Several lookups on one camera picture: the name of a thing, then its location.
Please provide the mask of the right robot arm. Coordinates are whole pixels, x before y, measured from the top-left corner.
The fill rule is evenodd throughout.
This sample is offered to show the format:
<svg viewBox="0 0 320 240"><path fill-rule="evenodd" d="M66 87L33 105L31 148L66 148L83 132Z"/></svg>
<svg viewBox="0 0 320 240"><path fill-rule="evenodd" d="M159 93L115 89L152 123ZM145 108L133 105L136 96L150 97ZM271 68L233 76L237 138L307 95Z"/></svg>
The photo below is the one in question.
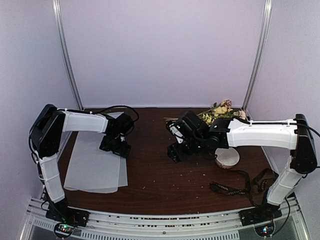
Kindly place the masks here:
<svg viewBox="0 0 320 240"><path fill-rule="evenodd" d="M243 146L275 147L290 150L284 170L266 192L266 202L256 210L259 220L268 220L303 176L318 166L312 134L303 114L279 121L247 121L238 117L218 118L207 125L194 112L188 111L166 129L176 137L167 147L167 155L176 163L202 150L214 155L217 149Z"/></svg>

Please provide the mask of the white wrapping paper sheet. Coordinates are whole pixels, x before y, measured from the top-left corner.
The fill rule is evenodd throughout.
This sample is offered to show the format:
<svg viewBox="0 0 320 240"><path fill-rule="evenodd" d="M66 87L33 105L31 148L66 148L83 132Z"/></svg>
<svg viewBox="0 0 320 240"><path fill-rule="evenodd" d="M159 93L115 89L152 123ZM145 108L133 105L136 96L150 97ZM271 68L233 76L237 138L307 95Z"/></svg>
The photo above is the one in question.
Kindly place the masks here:
<svg viewBox="0 0 320 240"><path fill-rule="evenodd" d="M89 193L114 193L127 186L126 159L100 150L108 120L102 114L65 112L64 132L77 132L64 189Z"/></svg>

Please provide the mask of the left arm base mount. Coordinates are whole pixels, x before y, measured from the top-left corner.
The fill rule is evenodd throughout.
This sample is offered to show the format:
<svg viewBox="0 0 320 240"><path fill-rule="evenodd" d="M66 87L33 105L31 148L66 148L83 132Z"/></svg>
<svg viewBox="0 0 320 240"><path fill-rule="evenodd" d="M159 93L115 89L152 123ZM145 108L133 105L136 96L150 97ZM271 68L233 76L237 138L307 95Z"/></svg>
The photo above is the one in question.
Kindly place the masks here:
<svg viewBox="0 0 320 240"><path fill-rule="evenodd" d="M78 227L86 227L90 213L86 210L70 208L68 200L64 198L56 203L48 200L46 218L56 221L53 233L58 239L70 237Z"/></svg>

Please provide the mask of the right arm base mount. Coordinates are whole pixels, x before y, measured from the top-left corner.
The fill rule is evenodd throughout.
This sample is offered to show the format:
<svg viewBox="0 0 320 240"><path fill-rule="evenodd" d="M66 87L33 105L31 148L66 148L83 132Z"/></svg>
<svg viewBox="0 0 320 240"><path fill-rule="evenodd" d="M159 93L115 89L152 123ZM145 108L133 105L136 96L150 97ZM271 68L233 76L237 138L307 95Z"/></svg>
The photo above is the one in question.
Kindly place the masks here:
<svg viewBox="0 0 320 240"><path fill-rule="evenodd" d="M259 237L271 237L276 228L274 220L282 215L279 205L269 203L263 203L260 206L239 212L242 226L254 227L255 233Z"/></svg>

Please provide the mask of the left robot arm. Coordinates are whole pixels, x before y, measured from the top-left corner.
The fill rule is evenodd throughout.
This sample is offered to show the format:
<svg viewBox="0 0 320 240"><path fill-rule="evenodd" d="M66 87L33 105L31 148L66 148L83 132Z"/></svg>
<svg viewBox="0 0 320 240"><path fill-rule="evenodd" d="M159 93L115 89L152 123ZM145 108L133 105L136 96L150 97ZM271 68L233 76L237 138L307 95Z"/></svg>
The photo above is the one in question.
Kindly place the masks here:
<svg viewBox="0 0 320 240"><path fill-rule="evenodd" d="M107 109L85 112L57 108L53 104L44 106L29 130L28 147L31 158L38 167L47 197L55 204L51 211L61 222L72 218L71 209L61 203L66 199L57 162L62 134L102 134L100 150L127 158L131 146L125 141L125 137L133 131L135 122L135 119L124 112L108 112Z"/></svg>

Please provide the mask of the yellow fake flower bunch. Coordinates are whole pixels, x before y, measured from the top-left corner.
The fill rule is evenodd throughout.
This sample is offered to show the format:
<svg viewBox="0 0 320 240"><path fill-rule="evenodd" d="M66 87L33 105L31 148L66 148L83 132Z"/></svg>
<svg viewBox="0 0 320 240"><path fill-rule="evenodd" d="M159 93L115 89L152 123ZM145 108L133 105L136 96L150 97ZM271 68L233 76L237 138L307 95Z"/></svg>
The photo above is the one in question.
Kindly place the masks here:
<svg viewBox="0 0 320 240"><path fill-rule="evenodd" d="M196 113L194 110L187 112L194 113L200 120L210 126L217 119L240 119L247 120L247 113L242 108L233 107L230 99L223 100L219 104L216 102L209 109Z"/></svg>

